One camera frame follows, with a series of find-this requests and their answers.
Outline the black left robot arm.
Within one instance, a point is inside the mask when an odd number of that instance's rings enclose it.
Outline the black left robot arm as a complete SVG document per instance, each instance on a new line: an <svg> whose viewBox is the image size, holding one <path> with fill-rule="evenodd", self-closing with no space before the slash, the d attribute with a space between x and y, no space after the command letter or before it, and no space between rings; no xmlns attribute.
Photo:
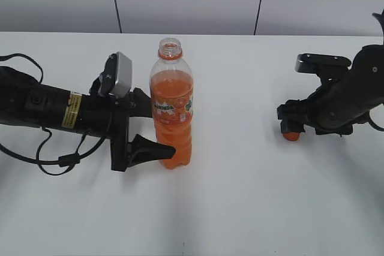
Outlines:
<svg viewBox="0 0 384 256"><path fill-rule="evenodd" d="M128 139L131 117L151 118L151 99L141 89L135 88L123 98L112 94L98 94L99 80L95 80L89 95L77 94L65 89L43 85L34 77L11 67L1 67L1 124L53 129L98 137L94 147L81 154L60 156L45 161L37 151L33 158L19 155L4 146L1 151L13 158L35 164L44 169L57 165L66 173L93 154L110 140L111 169L126 171L144 162L171 159L176 149L150 141L137 134Z"/></svg>

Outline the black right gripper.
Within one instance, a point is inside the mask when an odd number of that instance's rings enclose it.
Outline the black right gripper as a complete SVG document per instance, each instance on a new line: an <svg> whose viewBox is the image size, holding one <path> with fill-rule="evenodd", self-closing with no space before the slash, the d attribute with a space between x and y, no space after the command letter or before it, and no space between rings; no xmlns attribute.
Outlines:
<svg viewBox="0 0 384 256"><path fill-rule="evenodd" d="M282 134L350 135L354 124L372 124L372 74L317 74L321 85L304 100L288 100L277 107Z"/></svg>

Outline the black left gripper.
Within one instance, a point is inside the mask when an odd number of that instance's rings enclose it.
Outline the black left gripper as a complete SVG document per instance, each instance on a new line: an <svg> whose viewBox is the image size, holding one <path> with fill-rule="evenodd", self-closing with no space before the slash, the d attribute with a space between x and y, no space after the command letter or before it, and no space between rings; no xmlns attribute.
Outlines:
<svg viewBox="0 0 384 256"><path fill-rule="evenodd" d="M123 98L82 95L79 110L79 132L98 137L99 141L87 152L93 154L105 140L110 140L110 159L113 171L125 172L127 168L150 161L171 159L176 153L173 146L156 143L136 134L128 142L131 117L152 118L151 98L140 88L134 88Z"/></svg>

